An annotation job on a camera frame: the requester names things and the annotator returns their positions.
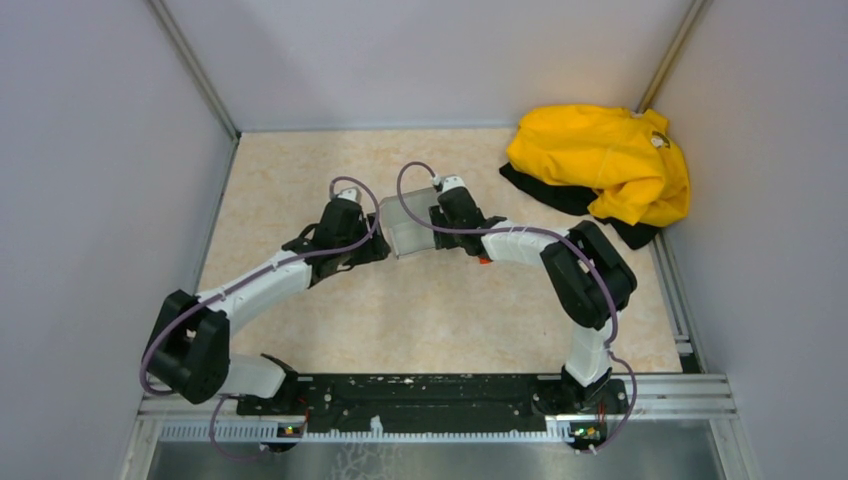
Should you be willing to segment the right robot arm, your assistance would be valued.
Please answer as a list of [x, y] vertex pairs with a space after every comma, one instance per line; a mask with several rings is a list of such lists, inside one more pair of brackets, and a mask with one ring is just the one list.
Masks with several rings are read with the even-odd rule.
[[563, 398], [576, 412], [602, 398], [611, 374], [609, 349], [619, 316], [637, 288], [634, 272], [600, 228], [582, 221], [567, 231], [486, 218], [468, 189], [439, 187], [431, 220], [467, 254], [544, 269], [568, 318], [575, 322], [563, 366]]

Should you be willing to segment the white cardboard box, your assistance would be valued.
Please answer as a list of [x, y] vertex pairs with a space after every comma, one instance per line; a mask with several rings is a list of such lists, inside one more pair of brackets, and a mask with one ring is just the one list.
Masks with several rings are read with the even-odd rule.
[[438, 205], [438, 195], [433, 186], [404, 192], [400, 177], [397, 177], [396, 194], [380, 202], [381, 228], [397, 259], [425, 250], [436, 250], [434, 230], [423, 223], [433, 225], [428, 210]]

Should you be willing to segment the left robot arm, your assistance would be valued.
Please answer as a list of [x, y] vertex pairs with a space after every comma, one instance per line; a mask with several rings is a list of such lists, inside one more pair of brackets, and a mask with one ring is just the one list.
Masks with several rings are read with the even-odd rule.
[[178, 395], [191, 404], [217, 396], [256, 397], [277, 414], [300, 399], [294, 371], [267, 355], [231, 350], [234, 336], [268, 309], [359, 265], [386, 259], [381, 212], [366, 213], [343, 195], [318, 222], [284, 243], [268, 260], [198, 294], [178, 289], [162, 303], [143, 354], [139, 380], [149, 395]]

